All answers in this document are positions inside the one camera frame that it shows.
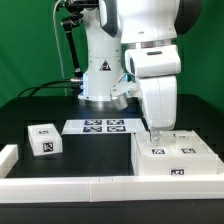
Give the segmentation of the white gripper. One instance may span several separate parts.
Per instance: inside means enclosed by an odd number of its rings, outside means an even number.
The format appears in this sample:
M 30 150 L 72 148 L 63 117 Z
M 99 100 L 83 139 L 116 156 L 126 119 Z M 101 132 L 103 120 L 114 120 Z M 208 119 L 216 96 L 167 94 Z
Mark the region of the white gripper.
M 125 65 L 140 86 L 141 108 L 150 131 L 150 142 L 159 145 L 161 132 L 176 122 L 177 80 L 181 60 L 176 45 L 128 49 Z

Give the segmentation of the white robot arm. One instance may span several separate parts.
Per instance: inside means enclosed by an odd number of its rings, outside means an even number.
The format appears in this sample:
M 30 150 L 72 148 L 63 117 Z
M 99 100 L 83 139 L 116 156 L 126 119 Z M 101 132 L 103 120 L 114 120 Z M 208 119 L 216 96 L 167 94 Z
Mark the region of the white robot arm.
M 79 99 L 122 110 L 139 100 L 152 141 L 176 122 L 181 59 L 175 39 L 201 13 L 201 0 L 97 0 L 84 8 L 88 69 Z

